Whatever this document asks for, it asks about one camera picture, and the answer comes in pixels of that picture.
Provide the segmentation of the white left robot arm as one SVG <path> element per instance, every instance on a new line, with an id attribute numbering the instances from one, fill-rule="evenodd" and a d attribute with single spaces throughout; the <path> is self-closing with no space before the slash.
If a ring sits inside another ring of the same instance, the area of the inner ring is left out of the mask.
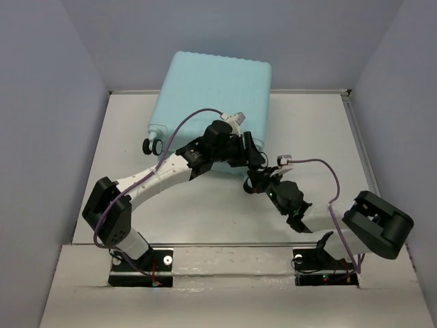
<path id="1" fill-rule="evenodd" d="M 107 177 L 98 180 L 83 209 L 83 218 L 94 231 L 95 245 L 117 250 L 137 270 L 147 268 L 152 248 L 132 227 L 132 212 L 162 191 L 210 171 L 217 162 L 259 169 L 266 161 L 250 132 L 235 134 L 231 124 L 215 120 L 202 136 L 156 166 L 118 181 Z"/>

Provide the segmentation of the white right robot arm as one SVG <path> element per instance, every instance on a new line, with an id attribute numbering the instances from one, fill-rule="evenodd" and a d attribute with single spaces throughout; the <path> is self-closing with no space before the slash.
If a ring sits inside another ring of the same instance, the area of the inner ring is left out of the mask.
<path id="1" fill-rule="evenodd" d="M 371 191 L 361 191 L 344 213 L 334 209 L 337 195 L 327 205 L 315 206 L 305 200 L 296 182 L 283 179 L 287 171 L 279 166 L 250 169 L 243 189 L 249 194 L 265 194 L 293 231 L 324 232 L 314 251 L 320 267 L 349 260 L 359 268 L 368 253 L 388 260 L 398 257 L 414 227 L 409 215 Z"/>

